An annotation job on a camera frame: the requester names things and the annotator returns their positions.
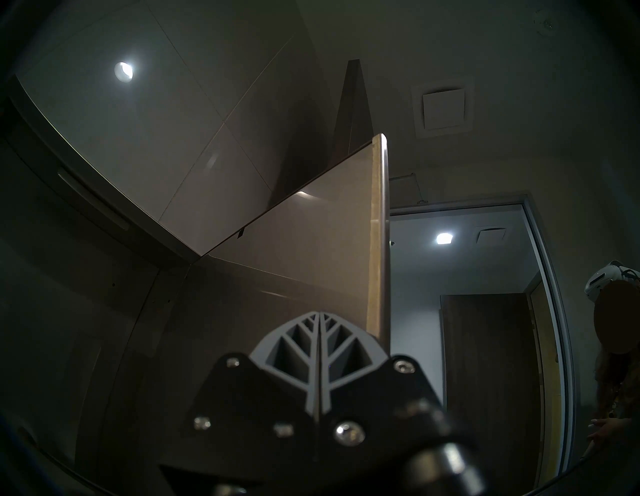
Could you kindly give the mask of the person's bare hand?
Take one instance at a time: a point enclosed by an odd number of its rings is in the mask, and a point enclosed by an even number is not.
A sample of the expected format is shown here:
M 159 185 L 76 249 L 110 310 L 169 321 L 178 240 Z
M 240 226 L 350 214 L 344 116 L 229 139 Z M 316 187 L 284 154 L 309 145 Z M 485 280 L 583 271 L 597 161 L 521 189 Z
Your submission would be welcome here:
M 630 423 L 630 418 L 593 418 L 591 419 L 591 424 L 589 424 L 591 433 L 587 436 L 587 439 L 596 444 L 603 442 L 613 436 L 613 434 L 626 428 Z

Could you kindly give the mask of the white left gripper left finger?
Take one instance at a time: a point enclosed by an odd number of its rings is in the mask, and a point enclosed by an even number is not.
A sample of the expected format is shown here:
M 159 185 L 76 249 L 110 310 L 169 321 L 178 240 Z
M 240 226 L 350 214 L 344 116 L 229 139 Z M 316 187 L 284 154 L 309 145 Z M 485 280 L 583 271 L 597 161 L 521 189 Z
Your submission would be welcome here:
M 224 354 L 160 459 L 168 483 L 284 483 L 317 465 L 319 313 Z

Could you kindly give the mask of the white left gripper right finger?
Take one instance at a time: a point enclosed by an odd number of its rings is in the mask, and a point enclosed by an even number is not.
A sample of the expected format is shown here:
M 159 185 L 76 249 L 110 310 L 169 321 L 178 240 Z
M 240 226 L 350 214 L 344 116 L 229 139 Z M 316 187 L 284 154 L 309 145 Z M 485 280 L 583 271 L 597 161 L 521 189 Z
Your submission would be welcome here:
M 417 362 L 320 313 L 322 468 L 465 468 L 465 431 Z

